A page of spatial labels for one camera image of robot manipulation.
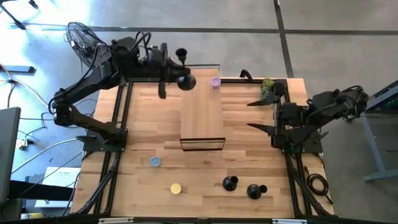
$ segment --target wooden plank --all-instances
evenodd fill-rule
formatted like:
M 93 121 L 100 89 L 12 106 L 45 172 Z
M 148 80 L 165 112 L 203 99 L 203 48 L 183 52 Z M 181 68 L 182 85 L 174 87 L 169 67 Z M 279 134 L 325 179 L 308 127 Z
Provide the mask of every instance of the wooden plank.
M 221 93 L 220 89 L 210 86 L 211 78 L 218 77 L 218 69 L 196 69 L 192 74 L 197 79 L 196 86 L 182 92 L 181 139 L 223 138 Z M 203 144 L 192 147 L 200 149 L 202 146 L 211 147 Z
M 303 80 L 288 79 L 288 83 L 290 98 L 305 103 Z M 246 106 L 258 100 L 259 88 L 252 84 L 222 84 L 221 107 L 227 139 L 224 149 L 185 152 L 179 142 L 182 90 L 170 84 L 167 99 L 161 100 L 157 96 L 157 84 L 134 84 L 127 119 L 129 139 L 119 167 L 112 216 L 293 217 L 284 156 L 270 146 L 267 134 L 246 125 L 250 122 L 272 124 L 271 106 Z M 117 88 L 101 91 L 96 119 L 111 120 L 116 92 Z M 161 160 L 158 168 L 149 163 L 154 155 Z M 81 208 L 98 185 L 102 160 L 103 153 L 95 152 L 83 161 L 72 211 Z M 321 161 L 314 155 L 304 154 L 303 163 L 310 173 L 325 176 Z M 238 175 L 238 188 L 233 192 L 222 187 L 227 175 Z M 180 194 L 171 194 L 169 189 L 173 183 L 182 186 Z M 251 200 L 246 196 L 250 184 L 265 184 L 268 192 L 259 200 Z M 333 206 L 325 197 L 315 197 L 333 213 Z M 300 190 L 298 199 L 304 211 Z

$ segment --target concrete floor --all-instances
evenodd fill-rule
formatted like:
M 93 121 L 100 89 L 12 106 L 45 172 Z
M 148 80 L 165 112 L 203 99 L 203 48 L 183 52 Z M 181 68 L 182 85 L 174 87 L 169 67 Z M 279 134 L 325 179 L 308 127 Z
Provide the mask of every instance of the concrete floor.
M 273 0 L 202 1 L 39 1 L 39 11 L 24 1 L 4 5 L 21 21 L 66 25 L 70 21 L 90 26 L 112 27 L 211 27 L 277 29 Z M 286 29 L 398 30 L 395 0 L 280 0 Z M 80 61 L 61 31 L 9 29 L 10 19 L 0 14 L 0 62 L 31 65 L 33 76 L 15 74 L 45 99 L 81 77 Z M 132 32 L 98 32 L 105 42 Z M 237 76 L 248 69 L 257 77 L 286 77 L 279 34 L 153 33 L 152 44 L 167 42 L 171 52 L 188 50 L 188 63 L 220 63 L 223 76 Z M 362 85 L 372 95 L 397 79 L 397 36 L 287 35 L 294 76 L 304 78 L 308 96 L 321 91 Z M 8 84 L 2 84 L 0 105 L 6 105 Z M 89 98 L 95 99 L 98 94 Z M 17 87 L 12 106 L 22 108 L 25 118 L 38 118 L 46 111 L 23 87 Z M 79 105 L 90 113 L 95 102 Z M 38 128 L 40 121 L 21 121 L 20 130 Z M 47 146 L 83 134 L 82 129 L 65 129 L 47 121 L 47 130 L 34 135 L 40 142 L 26 151 L 16 151 L 14 167 Z M 337 215 L 346 218 L 398 222 L 398 179 L 364 184 L 362 176 L 376 171 L 360 120 L 352 124 L 334 121 L 323 130 L 326 174 Z M 60 166 L 81 151 L 78 142 L 55 147 L 13 174 L 13 179 L 41 174 L 48 166 Z M 68 166 L 79 166 L 76 159 Z

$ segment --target black object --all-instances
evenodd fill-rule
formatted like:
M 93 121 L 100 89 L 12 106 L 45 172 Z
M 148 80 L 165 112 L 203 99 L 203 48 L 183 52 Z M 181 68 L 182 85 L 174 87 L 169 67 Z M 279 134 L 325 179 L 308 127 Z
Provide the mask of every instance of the black object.
M 101 202 L 98 200 L 102 197 L 102 192 L 109 181 L 111 181 L 110 191 L 108 194 L 108 201 L 104 213 L 110 213 L 113 204 L 114 188 L 116 185 L 116 178 L 118 173 L 121 153 L 124 151 L 127 139 L 128 130 L 126 129 L 127 114 L 129 109 L 129 101 L 131 99 L 132 86 L 137 80 L 142 82 L 150 82 L 153 79 L 159 82 L 159 97 L 166 98 L 165 83 L 177 82 L 179 78 L 183 78 L 178 84 L 183 90 L 192 89 L 196 80 L 190 74 L 190 69 L 174 63 L 167 55 L 167 44 L 162 43 L 160 48 L 151 48 L 150 54 L 147 57 L 139 60 L 139 43 L 144 38 L 133 39 L 126 37 L 118 41 L 112 40 L 112 45 L 107 46 L 101 40 L 97 39 L 94 33 L 91 33 L 85 26 L 79 25 L 79 32 L 74 34 L 90 36 L 92 41 L 98 42 L 96 49 L 91 55 L 90 45 L 85 45 L 82 49 L 82 44 L 79 45 L 79 54 L 85 54 L 84 58 L 91 59 L 90 63 L 96 62 L 96 54 L 98 54 L 98 46 L 101 45 L 109 49 L 110 57 L 106 61 L 99 61 L 99 65 L 91 71 L 90 75 L 85 75 L 76 84 L 66 88 L 60 89 L 55 93 L 55 96 L 50 101 L 49 106 L 54 110 L 54 122 L 60 126 L 77 125 L 88 129 L 87 136 L 78 136 L 77 138 L 85 143 L 84 151 L 104 151 L 104 163 L 101 171 L 101 178 L 98 188 L 91 195 L 84 206 L 76 213 L 86 214 L 95 205 L 94 212 L 100 212 Z M 81 114 L 74 106 L 78 100 L 98 91 L 107 90 L 119 84 L 128 81 L 127 97 L 125 107 L 123 109 L 122 121 L 116 122 L 118 117 L 118 110 L 121 99 L 122 87 L 119 87 L 118 96 L 116 98 L 114 114 L 112 122 L 103 123 L 91 117 Z M 110 153 L 115 152 L 114 161 L 108 170 Z
M 191 74 L 179 77 L 177 79 L 177 85 L 182 90 L 191 90 L 197 84 L 197 80 Z
M 213 151 L 223 150 L 225 145 L 225 138 L 183 138 L 180 139 L 181 148 L 183 151 Z M 204 148 L 193 149 L 192 145 L 200 143 Z M 223 143 L 221 147 L 214 147 L 214 143 Z
M 145 79 L 134 79 L 135 82 L 148 82 L 148 80 Z M 223 83 L 247 83 L 247 84 L 261 84 L 262 80 L 254 80 L 253 82 L 250 82 L 248 79 L 222 79 Z M 122 86 L 119 87 L 118 94 L 116 97 L 116 103 L 113 111 L 113 118 L 112 121 L 116 122 L 117 116 L 118 116 L 118 111 L 119 111 L 119 105 L 121 101 L 121 93 L 122 93 Z M 286 89 L 285 94 L 283 96 L 285 98 L 286 102 L 290 102 L 290 97 L 289 97 L 289 91 Z M 101 172 L 101 176 L 107 171 L 108 169 L 108 162 L 109 162 L 109 157 L 110 157 L 110 152 L 105 152 L 105 157 L 104 157 L 104 162 L 103 162 L 103 171 Z M 317 200 L 313 197 L 311 194 L 311 191 L 308 189 L 308 187 L 305 184 L 305 181 L 302 180 L 302 177 L 299 175 L 295 167 L 293 166 L 292 163 L 292 156 L 290 153 L 285 153 L 285 158 L 286 158 L 286 164 L 287 164 L 287 170 L 288 170 L 288 178 L 289 178 L 289 186 L 290 186 L 290 191 L 292 194 L 292 203 L 293 203 L 293 208 L 294 208 L 294 218 L 292 218 L 289 221 L 292 222 L 308 222 L 308 223 L 313 223 L 313 224 L 388 224 L 388 223 L 382 223 L 382 222 L 373 222 L 373 221 L 366 221 L 366 220 L 354 220 L 354 219 L 348 219 L 348 218 L 339 218 L 336 215 L 330 215 L 324 210 L 320 210 L 322 206 L 317 202 Z M 311 206 L 314 207 L 315 210 L 321 211 L 319 213 L 319 216 L 314 216 L 314 215 L 304 215 L 301 213 L 299 204 L 298 204 L 298 198 L 297 198 L 297 191 L 295 188 L 295 182 L 297 182 L 300 186 L 300 188 L 303 191 L 304 195 L 307 195 L 306 198 L 307 200 L 310 201 Z M 114 185 L 111 185 L 109 188 L 109 195 L 111 195 L 111 192 L 114 193 Z M 50 218 L 39 218 L 39 219 L 34 219 L 34 220 L 14 220 L 10 221 L 8 223 L 12 224 L 28 224 L 28 223 L 47 223 L 47 224 L 58 224 L 58 223 L 64 223 L 64 224 L 76 224 L 76 223 L 98 223 L 98 222 L 104 222 L 104 220 L 100 220 L 100 218 L 113 218 L 110 214 L 110 208 L 107 208 L 106 211 L 107 213 L 99 213 L 94 211 L 92 214 L 79 214 L 79 215 L 74 215 L 71 214 L 67 217 L 50 217 Z M 133 218 L 119 218 L 121 223 L 124 222 L 132 222 Z M 134 222 L 157 222 L 157 223 L 177 223 L 177 222 L 193 222 L 193 223 L 283 223 L 286 220 L 280 220 L 277 218 L 197 218 L 197 217 L 134 217 Z
M 238 186 L 238 178 L 236 176 L 225 177 L 223 180 L 223 187 L 227 191 L 233 191 Z
M 0 205 L 9 195 L 20 116 L 21 109 L 18 107 L 0 110 Z
M 8 72 L 19 72 L 19 73 L 31 73 L 33 74 L 35 68 L 32 66 L 22 66 L 22 65 L 4 65 Z
M 67 201 L 69 200 L 73 190 L 70 187 L 34 184 L 18 180 L 10 180 L 9 186 L 9 199 L 24 198 Z
M 81 22 L 68 23 L 66 37 L 80 60 L 90 68 L 92 63 L 94 65 L 92 68 L 95 68 L 111 56 L 106 43 Z
M 2 4 L 6 1 L 12 1 L 12 0 L 0 0 L 0 9 L 2 9 L 14 22 L 15 24 L 22 30 L 26 30 L 26 27 L 19 21 L 17 20 Z M 29 0 L 29 4 L 35 8 L 38 9 L 39 7 L 36 5 L 36 2 L 34 0 Z
M 325 196 L 326 199 L 328 199 L 329 203 L 333 204 L 332 200 L 330 199 L 330 197 L 328 196 L 328 192 L 329 192 L 329 183 L 328 181 L 320 174 L 310 174 L 310 172 L 308 171 L 307 167 L 304 167 L 305 171 L 307 172 L 307 185 L 310 188 L 310 190 L 319 196 Z M 322 183 L 323 189 L 322 190 L 318 190 L 313 186 L 313 182 L 319 180 Z
M 274 94 L 278 97 L 274 106 L 275 125 L 248 125 L 265 131 L 271 136 L 271 146 L 279 148 L 285 154 L 295 217 L 302 214 L 295 183 L 302 189 L 306 214 L 311 215 L 311 207 L 313 207 L 319 216 L 330 217 L 331 214 L 317 202 L 305 183 L 301 158 L 301 153 L 304 152 L 303 146 L 308 141 L 317 144 L 323 136 L 314 136 L 313 133 L 330 121 L 338 118 L 359 117 L 366 107 L 368 95 L 362 87 L 352 86 L 343 91 L 326 91 L 317 94 L 311 100 L 307 100 L 308 106 L 297 106 L 296 103 L 290 102 L 287 85 L 284 85 L 284 88 L 282 95 L 279 87 L 273 88 Z M 285 98 L 286 103 L 282 103 L 282 97 Z M 296 155 L 297 169 L 293 165 L 292 154 Z
M 239 75 L 239 77 L 240 78 L 246 77 L 246 78 L 248 78 L 248 80 L 250 82 L 253 82 L 253 77 L 250 75 L 250 73 L 246 69 L 241 70 L 241 74 Z
M 177 49 L 175 51 L 176 56 L 178 57 L 178 59 L 180 60 L 180 62 L 182 63 L 182 66 L 185 65 L 185 60 L 187 59 L 187 50 L 185 49 Z
M 258 186 L 257 184 L 251 184 L 248 186 L 248 196 L 251 199 L 259 199 L 261 194 L 266 193 L 267 190 L 267 186 L 265 185 Z
M 287 88 L 282 82 L 283 80 L 275 81 L 274 94 L 270 94 L 265 100 L 249 105 L 280 103 L 280 97 L 285 92 L 282 88 Z M 308 106 L 297 106 L 296 103 L 289 102 L 281 104 L 280 109 L 274 111 L 275 126 L 248 125 L 268 133 L 271 136 L 272 147 L 288 149 L 284 152 L 289 152 L 290 146 L 292 148 L 301 146 L 311 138 L 313 132 L 334 119 L 360 117 L 360 113 L 366 108 L 367 100 L 368 94 L 360 86 L 352 86 L 343 91 L 326 91 L 307 100 Z M 293 128 L 282 129 L 285 125 Z

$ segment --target wooden board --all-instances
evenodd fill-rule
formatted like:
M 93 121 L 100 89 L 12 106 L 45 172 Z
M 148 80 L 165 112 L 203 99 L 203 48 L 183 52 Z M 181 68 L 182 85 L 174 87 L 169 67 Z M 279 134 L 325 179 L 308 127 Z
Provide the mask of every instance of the wooden board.
M 212 89 L 210 86 L 211 78 L 218 77 L 218 69 L 195 69 L 192 74 L 197 80 L 196 86 L 190 91 L 181 92 L 181 139 L 190 140 L 182 143 L 183 148 L 222 149 L 224 141 L 210 140 L 224 138 L 220 89 Z
M 288 83 L 291 99 L 305 103 L 303 80 L 288 79 Z M 246 125 L 273 124 L 272 107 L 246 106 L 258 100 L 259 88 L 252 84 L 222 84 L 223 124 L 228 139 L 224 149 L 184 152 L 179 143 L 182 91 L 175 84 L 168 85 L 167 99 L 161 100 L 157 84 L 135 84 L 127 119 L 129 139 L 119 167 L 112 216 L 293 217 L 284 156 L 270 147 L 267 134 Z M 111 120 L 116 92 L 116 88 L 101 91 L 96 119 Z M 154 155 L 161 159 L 159 168 L 150 166 L 149 159 Z M 77 211 L 98 185 L 103 156 L 95 152 L 83 161 L 72 211 Z M 311 173 L 325 176 L 319 158 L 303 155 L 303 163 Z M 239 177 L 233 192 L 222 188 L 227 175 Z M 171 194 L 173 183 L 182 186 L 182 193 Z M 250 184 L 265 184 L 268 192 L 252 200 L 246 195 Z M 303 210 L 300 191 L 298 197 Z M 316 198 L 333 213 L 325 197 Z

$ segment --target desk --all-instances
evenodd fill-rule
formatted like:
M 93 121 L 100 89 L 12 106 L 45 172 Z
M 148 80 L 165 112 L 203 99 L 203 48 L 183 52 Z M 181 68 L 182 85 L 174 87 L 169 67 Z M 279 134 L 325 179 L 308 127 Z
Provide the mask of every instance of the desk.
M 290 78 L 287 82 L 290 100 L 306 105 L 303 79 Z M 272 106 L 246 106 L 259 99 L 259 91 L 260 84 L 221 84 L 226 137 L 224 149 L 184 152 L 179 143 L 182 91 L 176 84 L 167 85 L 167 99 L 161 100 L 156 83 L 134 84 L 127 119 L 129 138 L 119 166 L 111 215 L 293 217 L 285 157 L 278 149 L 271 147 L 266 133 L 246 125 L 273 125 Z M 96 119 L 111 120 L 116 92 L 117 88 L 100 92 Z M 149 160 L 154 155 L 161 159 L 159 168 L 150 166 Z M 95 152 L 83 161 L 72 211 L 81 208 L 97 187 L 103 157 L 104 153 Z M 319 158 L 305 154 L 303 163 L 311 173 L 325 176 Z M 227 192 L 222 187 L 222 181 L 228 175 L 239 178 L 238 187 L 233 192 Z M 173 183 L 182 186 L 179 195 L 170 192 Z M 252 200 L 246 194 L 250 184 L 265 184 L 268 192 L 260 199 Z M 104 192 L 102 206 L 108 189 Z M 301 191 L 298 191 L 298 198 L 304 211 Z M 333 213 L 333 207 L 325 197 L 316 198 L 327 211 Z

